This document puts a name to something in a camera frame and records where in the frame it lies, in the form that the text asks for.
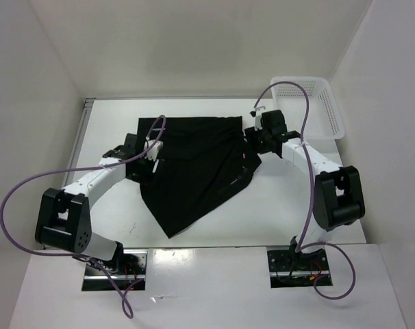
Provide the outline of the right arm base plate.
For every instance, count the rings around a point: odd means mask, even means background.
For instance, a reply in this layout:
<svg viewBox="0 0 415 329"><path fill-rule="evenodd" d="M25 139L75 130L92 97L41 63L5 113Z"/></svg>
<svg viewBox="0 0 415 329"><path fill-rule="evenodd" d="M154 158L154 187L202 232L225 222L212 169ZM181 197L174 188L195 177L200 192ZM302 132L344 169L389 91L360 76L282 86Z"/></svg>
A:
<svg viewBox="0 0 415 329"><path fill-rule="evenodd" d="M332 286L329 263L324 250L304 263L293 261L286 248L267 249L268 270L272 289Z"/></svg>

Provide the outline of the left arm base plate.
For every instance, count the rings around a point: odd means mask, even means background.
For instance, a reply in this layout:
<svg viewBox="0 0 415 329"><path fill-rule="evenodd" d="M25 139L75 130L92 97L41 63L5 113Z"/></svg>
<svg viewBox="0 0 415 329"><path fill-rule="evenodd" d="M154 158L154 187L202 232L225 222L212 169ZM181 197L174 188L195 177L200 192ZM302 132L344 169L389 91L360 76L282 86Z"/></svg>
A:
<svg viewBox="0 0 415 329"><path fill-rule="evenodd" d="M124 292L144 291L146 286L147 272L147 249L125 249L127 262L119 269L105 268L117 287ZM86 264L81 290L91 291L114 291L114 287L102 270L94 265Z"/></svg>

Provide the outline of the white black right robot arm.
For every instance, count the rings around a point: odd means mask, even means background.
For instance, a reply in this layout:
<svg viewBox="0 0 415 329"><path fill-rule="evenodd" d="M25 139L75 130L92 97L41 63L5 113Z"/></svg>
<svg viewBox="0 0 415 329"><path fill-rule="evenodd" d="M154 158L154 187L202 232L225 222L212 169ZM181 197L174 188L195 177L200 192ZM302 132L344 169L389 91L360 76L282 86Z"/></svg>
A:
<svg viewBox="0 0 415 329"><path fill-rule="evenodd" d="M244 130L246 140L257 153L274 153L310 178L311 209L302 232L292 238L288 254L295 269L305 269L334 230L365 215L360 173L354 166L343 167L328 159L298 131L288 130L281 110L262 109L251 111L255 123Z"/></svg>

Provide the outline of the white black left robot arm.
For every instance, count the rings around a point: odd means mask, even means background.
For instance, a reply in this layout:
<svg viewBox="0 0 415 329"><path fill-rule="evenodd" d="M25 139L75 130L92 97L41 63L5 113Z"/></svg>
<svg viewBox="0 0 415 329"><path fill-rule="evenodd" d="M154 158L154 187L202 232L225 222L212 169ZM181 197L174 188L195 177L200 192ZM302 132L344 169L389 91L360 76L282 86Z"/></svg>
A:
<svg viewBox="0 0 415 329"><path fill-rule="evenodd" d="M92 231L91 210L114 185L129 179L139 184L152 181L163 142L127 134L125 142L103 154L97 169L57 190L47 189L41 199L35 240L70 252L76 259L94 258L111 274L133 265L123 244Z"/></svg>

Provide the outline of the black sport shorts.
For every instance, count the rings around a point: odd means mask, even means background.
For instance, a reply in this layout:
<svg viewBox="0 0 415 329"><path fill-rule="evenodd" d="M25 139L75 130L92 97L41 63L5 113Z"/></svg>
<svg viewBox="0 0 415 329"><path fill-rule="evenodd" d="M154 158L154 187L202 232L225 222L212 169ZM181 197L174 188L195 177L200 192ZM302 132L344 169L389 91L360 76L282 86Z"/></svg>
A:
<svg viewBox="0 0 415 329"><path fill-rule="evenodd" d="M262 161L244 139L242 117L168 117L144 203L168 238L219 207L252 181Z"/></svg>

